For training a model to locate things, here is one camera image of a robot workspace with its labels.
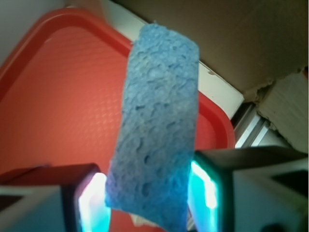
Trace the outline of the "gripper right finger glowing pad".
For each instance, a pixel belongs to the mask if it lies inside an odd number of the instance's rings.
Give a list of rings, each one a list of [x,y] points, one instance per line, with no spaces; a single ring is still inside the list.
[[[309,157],[279,146],[197,151],[189,209],[199,232],[306,232]]]

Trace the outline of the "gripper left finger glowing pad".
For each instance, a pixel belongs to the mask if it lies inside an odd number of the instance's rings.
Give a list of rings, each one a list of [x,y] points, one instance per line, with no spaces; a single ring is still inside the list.
[[[0,175],[2,232],[107,232],[106,175],[94,163],[15,169]]]

